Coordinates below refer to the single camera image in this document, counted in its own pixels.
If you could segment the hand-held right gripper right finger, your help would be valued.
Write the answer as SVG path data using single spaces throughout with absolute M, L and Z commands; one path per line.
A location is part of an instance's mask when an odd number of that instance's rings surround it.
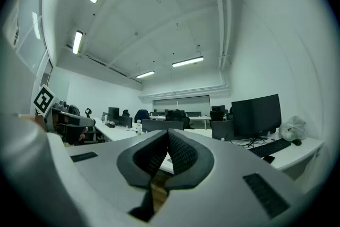
M 167 152 L 173 164 L 173 176 L 165 183 L 166 190 L 193 189 L 212 171 L 214 156 L 203 144 L 169 129 Z

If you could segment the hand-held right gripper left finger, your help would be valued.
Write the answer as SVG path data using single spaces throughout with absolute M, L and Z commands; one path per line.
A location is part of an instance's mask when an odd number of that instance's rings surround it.
M 147 189 L 168 153 L 168 132 L 155 135 L 122 151 L 117 158 L 117 168 L 127 183 Z

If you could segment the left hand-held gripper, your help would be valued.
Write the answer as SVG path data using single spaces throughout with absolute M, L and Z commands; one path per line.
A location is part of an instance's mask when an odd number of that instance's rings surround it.
M 55 132 L 58 127 L 58 135 L 69 145 L 82 141 L 86 137 L 87 127 L 94 127 L 96 124 L 94 119 L 81 116 L 77 107 L 59 100 L 46 85 L 39 88 L 33 105 L 43 116 L 46 130 Z

